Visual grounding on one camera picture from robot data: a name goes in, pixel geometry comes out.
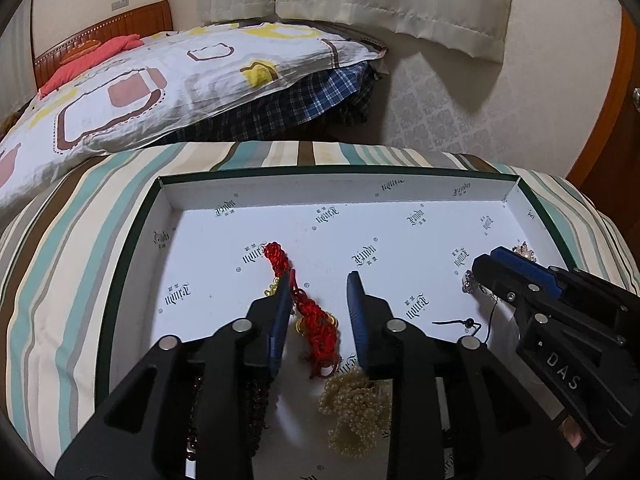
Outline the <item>right hand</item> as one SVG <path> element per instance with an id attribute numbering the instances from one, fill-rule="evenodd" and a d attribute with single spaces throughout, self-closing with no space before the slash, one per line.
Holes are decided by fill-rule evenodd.
<path id="1" fill-rule="evenodd" d="M 585 434 L 572 416 L 567 416 L 559 426 L 560 433 L 574 450 L 582 443 Z"/>

